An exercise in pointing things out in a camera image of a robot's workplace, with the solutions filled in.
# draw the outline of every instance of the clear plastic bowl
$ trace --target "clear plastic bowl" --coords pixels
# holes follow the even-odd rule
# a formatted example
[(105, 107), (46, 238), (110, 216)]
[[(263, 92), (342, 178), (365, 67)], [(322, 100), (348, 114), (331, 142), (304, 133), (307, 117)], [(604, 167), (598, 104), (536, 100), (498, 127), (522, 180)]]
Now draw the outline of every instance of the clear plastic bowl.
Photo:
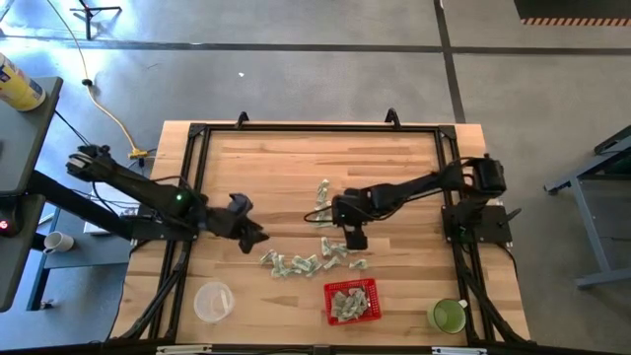
[(201, 320), (217, 322), (233, 311), (235, 297), (226, 284), (209, 282), (197, 291), (193, 307)]

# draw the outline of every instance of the plastic container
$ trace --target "plastic container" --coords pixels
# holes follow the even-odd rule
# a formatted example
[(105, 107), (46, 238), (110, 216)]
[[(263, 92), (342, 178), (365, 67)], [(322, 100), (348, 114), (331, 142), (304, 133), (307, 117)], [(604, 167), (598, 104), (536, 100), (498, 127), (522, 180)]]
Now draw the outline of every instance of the plastic container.
[(193, 300), (197, 316), (207, 322), (224, 319), (235, 307), (235, 297), (230, 288), (221, 282), (209, 282), (202, 286)]
[(46, 91), (0, 53), (0, 99), (18, 111), (28, 111), (43, 103)]
[[(368, 297), (368, 308), (358, 319), (338, 321), (331, 316), (331, 299), (338, 291), (348, 296), (348, 290), (352, 288), (363, 288)], [(382, 310), (379, 307), (379, 297), (377, 296), (377, 284), (375, 279), (361, 279), (353, 281), (336, 282), (324, 285), (324, 304), (326, 306), (326, 318), (331, 325), (351, 324), (360, 321), (378, 320), (382, 317)]]

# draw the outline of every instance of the crumpled paper money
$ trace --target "crumpled paper money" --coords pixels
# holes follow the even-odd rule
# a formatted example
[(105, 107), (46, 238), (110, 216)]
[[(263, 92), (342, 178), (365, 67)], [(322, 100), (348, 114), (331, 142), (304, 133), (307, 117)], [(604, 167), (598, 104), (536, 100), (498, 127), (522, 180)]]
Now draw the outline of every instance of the crumpled paper money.
[(362, 288), (348, 290), (348, 296), (339, 291), (331, 299), (331, 316), (338, 321), (358, 319), (369, 307), (366, 292)]

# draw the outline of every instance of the white cup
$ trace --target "white cup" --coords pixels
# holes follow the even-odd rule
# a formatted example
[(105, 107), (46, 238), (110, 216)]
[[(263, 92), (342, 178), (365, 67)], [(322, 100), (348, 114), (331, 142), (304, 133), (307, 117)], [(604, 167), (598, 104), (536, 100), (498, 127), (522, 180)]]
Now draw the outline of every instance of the white cup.
[(75, 240), (72, 237), (61, 232), (52, 232), (43, 240), (43, 246), (45, 247), (43, 253), (50, 254), (57, 251), (68, 251), (74, 244)]

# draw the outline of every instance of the yellow cable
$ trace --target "yellow cable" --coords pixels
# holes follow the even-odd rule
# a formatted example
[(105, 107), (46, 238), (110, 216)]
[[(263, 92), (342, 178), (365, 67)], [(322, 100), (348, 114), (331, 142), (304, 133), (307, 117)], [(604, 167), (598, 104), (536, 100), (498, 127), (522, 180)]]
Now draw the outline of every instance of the yellow cable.
[[(83, 56), (83, 51), (81, 50), (81, 46), (79, 45), (79, 41), (75, 37), (75, 34), (72, 32), (72, 30), (70, 30), (70, 27), (68, 26), (68, 24), (66, 24), (66, 21), (63, 19), (63, 17), (61, 17), (61, 14), (59, 14), (59, 12), (54, 7), (54, 5), (52, 5), (50, 0), (46, 0), (46, 2), (48, 2), (48, 5), (50, 5), (52, 10), (55, 12), (55, 14), (57, 14), (57, 17), (59, 17), (59, 20), (61, 20), (63, 25), (66, 27), (66, 30), (68, 30), (68, 32), (72, 36), (72, 39), (75, 41), (75, 45), (77, 46), (77, 49), (79, 49), (79, 54), (81, 55), (81, 62), (83, 63), (83, 72), (84, 72), (84, 74), (86, 76), (86, 79), (90, 80), (90, 75), (88, 75), (88, 66), (86, 65), (86, 58)], [(131, 138), (131, 135), (127, 131), (127, 128), (125, 127), (125, 125), (122, 124), (122, 122), (118, 118), (116, 118), (111, 112), (109, 112), (105, 107), (101, 106), (97, 102), (97, 100), (94, 97), (94, 94), (92, 93), (92, 89), (91, 89), (92, 88), (92, 81), (90, 81), (90, 85), (86, 85), (86, 84), (84, 84), (84, 85), (88, 89), (88, 96), (90, 97), (90, 100), (92, 100), (94, 105), (96, 107), (98, 107), (103, 113), (105, 113), (109, 118), (111, 118), (114, 122), (116, 122), (118, 124), (118, 126), (120, 127), (120, 129), (122, 129), (122, 132), (127, 137), (127, 140), (129, 141), (129, 144), (131, 145), (131, 153), (128, 154), (129, 159), (137, 159), (137, 158), (143, 158), (143, 157), (149, 156), (149, 152), (148, 151), (141, 150), (141, 149), (138, 149), (136, 147), (136, 144), (134, 144), (134, 140)]]

